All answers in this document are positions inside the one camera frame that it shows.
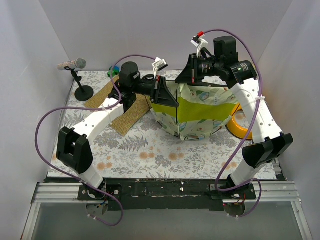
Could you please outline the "green avocado print pet tent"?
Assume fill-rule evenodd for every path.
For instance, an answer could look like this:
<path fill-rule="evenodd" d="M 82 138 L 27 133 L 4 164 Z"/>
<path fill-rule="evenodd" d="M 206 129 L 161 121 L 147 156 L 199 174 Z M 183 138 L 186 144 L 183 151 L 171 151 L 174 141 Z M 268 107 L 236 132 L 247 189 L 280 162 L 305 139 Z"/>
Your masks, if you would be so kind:
<path fill-rule="evenodd" d="M 178 89 L 178 121 L 190 122 L 198 120 L 224 121 L 231 116 L 231 111 L 238 104 L 238 100 L 224 85 L 214 86 L 205 83 L 205 86 L 190 86 L 177 84 L 174 81 L 166 82 L 171 94 L 176 98 Z M 152 114 L 163 113 L 176 118 L 176 108 L 151 104 Z"/>

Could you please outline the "green and blue toy block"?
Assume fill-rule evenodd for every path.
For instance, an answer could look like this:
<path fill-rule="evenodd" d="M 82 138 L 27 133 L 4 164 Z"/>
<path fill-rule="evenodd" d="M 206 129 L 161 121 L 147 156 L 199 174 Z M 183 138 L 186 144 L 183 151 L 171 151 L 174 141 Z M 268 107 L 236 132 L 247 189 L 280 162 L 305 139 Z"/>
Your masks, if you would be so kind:
<path fill-rule="evenodd" d="M 109 68 L 109 71 L 107 72 L 107 76 L 110 77 L 115 77 L 120 73 L 120 68 L 118 66 L 111 66 Z"/>

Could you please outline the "yellow double pet bowl stand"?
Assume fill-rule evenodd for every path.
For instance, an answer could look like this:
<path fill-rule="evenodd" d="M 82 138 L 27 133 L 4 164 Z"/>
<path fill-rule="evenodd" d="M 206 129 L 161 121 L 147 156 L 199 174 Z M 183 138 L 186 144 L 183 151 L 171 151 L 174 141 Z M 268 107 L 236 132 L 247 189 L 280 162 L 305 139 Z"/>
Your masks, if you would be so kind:
<path fill-rule="evenodd" d="M 242 106 L 239 103 L 236 104 L 230 114 L 231 119 L 226 124 L 226 129 L 234 137 L 242 140 L 248 131 L 247 127 L 244 127 L 243 124 L 241 125 L 246 118 Z"/>

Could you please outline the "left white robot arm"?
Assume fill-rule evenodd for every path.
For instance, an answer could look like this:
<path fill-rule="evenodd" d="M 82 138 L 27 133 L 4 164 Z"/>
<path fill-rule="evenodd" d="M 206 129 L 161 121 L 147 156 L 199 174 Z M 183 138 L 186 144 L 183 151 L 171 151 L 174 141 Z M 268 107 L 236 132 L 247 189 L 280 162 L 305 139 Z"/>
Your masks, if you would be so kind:
<path fill-rule="evenodd" d="M 63 127 L 58 134 L 57 158 L 71 168 L 84 183 L 90 184 L 89 194 L 95 200 L 106 196 L 103 177 L 93 166 L 91 144 L 115 119 L 127 112 L 137 95 L 149 96 L 150 101 L 167 107 L 177 108 L 179 103 L 166 85 L 166 79 L 158 72 L 167 67 L 164 59 L 156 58 L 152 64 L 152 78 L 142 77 L 135 62 L 121 66 L 118 80 L 111 93 L 100 106 L 100 111 L 90 114 L 72 128 Z"/>

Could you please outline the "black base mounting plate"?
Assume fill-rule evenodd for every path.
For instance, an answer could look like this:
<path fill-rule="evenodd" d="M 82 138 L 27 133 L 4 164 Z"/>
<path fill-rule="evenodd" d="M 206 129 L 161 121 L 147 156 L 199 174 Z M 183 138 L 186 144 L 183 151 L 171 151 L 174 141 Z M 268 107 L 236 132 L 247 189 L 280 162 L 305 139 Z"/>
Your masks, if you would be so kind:
<path fill-rule="evenodd" d="M 101 190 L 108 196 L 89 189 L 82 184 L 78 200 L 102 203 L 109 211 L 125 210 L 183 210 L 207 209 L 223 211 L 223 201 L 255 200 L 257 195 L 253 184 L 247 184 L 233 191 L 222 192 L 215 189 L 213 179 L 134 179 L 106 178 Z"/>

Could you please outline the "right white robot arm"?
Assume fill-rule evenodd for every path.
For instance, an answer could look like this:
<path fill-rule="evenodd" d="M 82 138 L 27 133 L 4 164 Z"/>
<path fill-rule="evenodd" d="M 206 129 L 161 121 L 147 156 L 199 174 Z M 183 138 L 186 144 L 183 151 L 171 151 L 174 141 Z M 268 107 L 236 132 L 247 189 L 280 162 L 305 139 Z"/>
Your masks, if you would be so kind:
<path fill-rule="evenodd" d="M 207 49 L 207 41 L 200 32 L 191 43 L 197 52 L 190 54 L 182 73 L 175 80 L 179 84 L 197 84 L 205 77 L 217 76 L 226 83 L 240 103 L 249 121 L 253 144 L 242 149 L 243 160 L 227 178 L 222 192 L 237 199 L 245 192 L 244 186 L 267 163 L 282 155 L 293 143 L 290 133 L 284 133 L 274 120 L 264 96 L 260 72 L 248 61 L 240 61 L 236 39 L 222 36 L 213 40 L 214 53 Z"/>

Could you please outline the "aluminium frame rail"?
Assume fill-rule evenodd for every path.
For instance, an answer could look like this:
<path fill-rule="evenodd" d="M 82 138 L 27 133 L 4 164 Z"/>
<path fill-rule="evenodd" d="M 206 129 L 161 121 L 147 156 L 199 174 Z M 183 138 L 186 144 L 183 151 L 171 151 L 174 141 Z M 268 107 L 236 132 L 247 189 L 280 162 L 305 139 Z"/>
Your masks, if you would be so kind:
<path fill-rule="evenodd" d="M 296 186 L 253 183 L 241 199 L 212 180 L 109 179 L 116 200 L 95 200 L 80 183 L 39 183 L 24 240 L 311 240 Z"/>

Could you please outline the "grey head microphone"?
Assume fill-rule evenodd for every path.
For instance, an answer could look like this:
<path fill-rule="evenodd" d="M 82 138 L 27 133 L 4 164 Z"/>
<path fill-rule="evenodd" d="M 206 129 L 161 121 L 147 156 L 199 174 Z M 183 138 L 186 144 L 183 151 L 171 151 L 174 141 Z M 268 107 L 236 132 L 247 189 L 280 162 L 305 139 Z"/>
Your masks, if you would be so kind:
<path fill-rule="evenodd" d="M 78 59 L 73 60 L 73 61 L 67 61 L 67 62 L 58 64 L 57 65 L 57 69 L 59 71 L 63 71 L 66 68 L 67 69 L 72 69 L 72 70 L 74 70 L 74 69 L 84 69 L 86 66 L 87 66 L 87 61 L 82 59 L 82 58 L 78 58 Z"/>

